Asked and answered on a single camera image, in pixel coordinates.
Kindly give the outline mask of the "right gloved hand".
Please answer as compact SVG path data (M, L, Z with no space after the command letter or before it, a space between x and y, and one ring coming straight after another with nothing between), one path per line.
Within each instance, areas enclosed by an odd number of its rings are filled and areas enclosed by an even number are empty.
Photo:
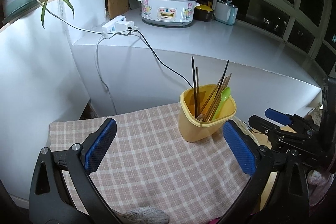
M331 184L334 181L334 174L322 172L319 170L311 170L307 175L307 184L309 190L309 205L311 207L317 205L324 199Z

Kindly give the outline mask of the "left gloved hand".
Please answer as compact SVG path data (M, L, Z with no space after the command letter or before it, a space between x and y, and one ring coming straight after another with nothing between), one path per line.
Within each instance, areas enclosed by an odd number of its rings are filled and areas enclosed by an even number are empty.
M170 221L169 215L164 211L150 206L127 211L122 216L131 223L168 224Z

